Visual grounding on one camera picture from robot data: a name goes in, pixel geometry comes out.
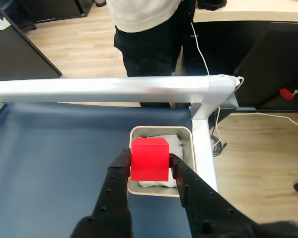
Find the metal bar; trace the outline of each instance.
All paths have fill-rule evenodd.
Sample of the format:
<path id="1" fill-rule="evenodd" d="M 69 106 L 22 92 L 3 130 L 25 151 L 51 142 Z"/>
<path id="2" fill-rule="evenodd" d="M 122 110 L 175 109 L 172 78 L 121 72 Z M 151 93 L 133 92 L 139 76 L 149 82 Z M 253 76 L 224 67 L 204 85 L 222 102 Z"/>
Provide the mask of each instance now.
<path id="1" fill-rule="evenodd" d="M 197 174 L 218 192 L 217 175 L 207 119 L 192 120 L 192 136 Z"/>
<path id="2" fill-rule="evenodd" d="M 1 81 L 0 102 L 201 102 L 213 77 Z"/>

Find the small tray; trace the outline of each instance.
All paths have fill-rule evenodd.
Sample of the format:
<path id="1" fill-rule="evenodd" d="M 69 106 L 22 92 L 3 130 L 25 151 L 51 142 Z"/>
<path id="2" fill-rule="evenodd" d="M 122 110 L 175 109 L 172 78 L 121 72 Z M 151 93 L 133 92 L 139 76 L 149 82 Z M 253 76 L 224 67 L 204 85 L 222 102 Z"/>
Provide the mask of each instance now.
<path id="1" fill-rule="evenodd" d="M 137 137 L 151 137 L 159 135 L 177 135 L 182 141 L 183 161 L 196 172 L 193 139 L 191 131 L 183 126 L 137 126 L 130 133 L 130 143 Z M 152 186 L 141 187 L 137 181 L 128 179 L 128 191 L 135 195 L 179 197 L 176 187 Z"/>

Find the blue fabric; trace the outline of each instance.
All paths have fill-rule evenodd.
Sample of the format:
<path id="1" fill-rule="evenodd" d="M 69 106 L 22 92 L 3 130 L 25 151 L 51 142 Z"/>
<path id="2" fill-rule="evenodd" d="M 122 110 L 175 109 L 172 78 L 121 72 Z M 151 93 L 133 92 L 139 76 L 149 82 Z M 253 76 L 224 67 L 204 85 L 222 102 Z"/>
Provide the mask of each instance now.
<path id="1" fill-rule="evenodd" d="M 11 103 L 0 111 L 0 238 L 68 238 L 138 125 L 185 126 L 188 109 Z M 129 194 L 136 238 L 189 237 L 180 199 Z"/>

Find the desk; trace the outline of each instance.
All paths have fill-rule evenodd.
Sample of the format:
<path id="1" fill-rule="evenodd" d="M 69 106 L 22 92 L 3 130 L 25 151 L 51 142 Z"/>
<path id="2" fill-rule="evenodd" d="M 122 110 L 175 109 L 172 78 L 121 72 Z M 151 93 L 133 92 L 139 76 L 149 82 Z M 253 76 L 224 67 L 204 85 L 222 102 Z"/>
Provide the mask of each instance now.
<path id="1" fill-rule="evenodd" d="M 228 0 L 225 7 L 216 11 L 197 8 L 193 21 L 298 22 L 298 0 Z"/>
<path id="2" fill-rule="evenodd" d="M 298 94 L 289 101 L 279 93 L 298 89 L 298 0 L 227 0 L 215 11 L 196 8 L 193 21 L 210 74 L 245 78 L 241 108 L 298 111 Z M 183 49 L 187 72 L 205 74 L 195 39 Z"/>

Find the person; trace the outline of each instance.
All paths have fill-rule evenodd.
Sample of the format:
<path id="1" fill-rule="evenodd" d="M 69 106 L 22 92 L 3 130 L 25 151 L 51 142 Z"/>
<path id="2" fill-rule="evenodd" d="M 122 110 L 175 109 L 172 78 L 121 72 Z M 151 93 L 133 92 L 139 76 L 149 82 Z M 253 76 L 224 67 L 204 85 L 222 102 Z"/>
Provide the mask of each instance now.
<path id="1" fill-rule="evenodd" d="M 114 47 L 123 55 L 128 77 L 171 76 L 185 28 L 181 0 L 107 0 L 116 26 Z M 169 103 L 141 103 L 170 107 Z"/>

